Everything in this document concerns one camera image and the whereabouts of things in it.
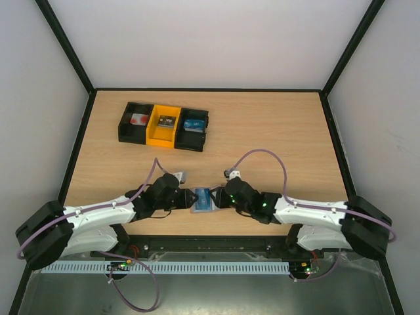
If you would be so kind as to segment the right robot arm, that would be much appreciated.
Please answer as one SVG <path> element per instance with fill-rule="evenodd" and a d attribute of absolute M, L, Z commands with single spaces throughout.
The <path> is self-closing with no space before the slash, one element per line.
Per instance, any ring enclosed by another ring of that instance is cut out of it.
<path fill-rule="evenodd" d="M 349 249 L 381 259 L 395 238 L 391 219 L 360 196 L 336 202 L 301 200 L 259 192 L 240 177 L 212 189 L 210 196 L 218 208 L 231 207 L 262 224 L 292 224 L 297 235 L 287 239 L 286 249 L 294 257 L 317 249 Z"/>

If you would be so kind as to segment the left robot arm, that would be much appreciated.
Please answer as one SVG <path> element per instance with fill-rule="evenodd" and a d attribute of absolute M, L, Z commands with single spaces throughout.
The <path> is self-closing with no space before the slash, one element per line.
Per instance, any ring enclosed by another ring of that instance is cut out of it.
<path fill-rule="evenodd" d="M 102 203 L 64 207 L 49 201 L 16 229 L 16 256 L 38 270 L 66 255 L 110 251 L 119 243 L 116 225 L 150 218 L 157 210 L 193 206 L 198 195 L 180 184 L 176 175 L 165 173 L 152 184 Z"/>

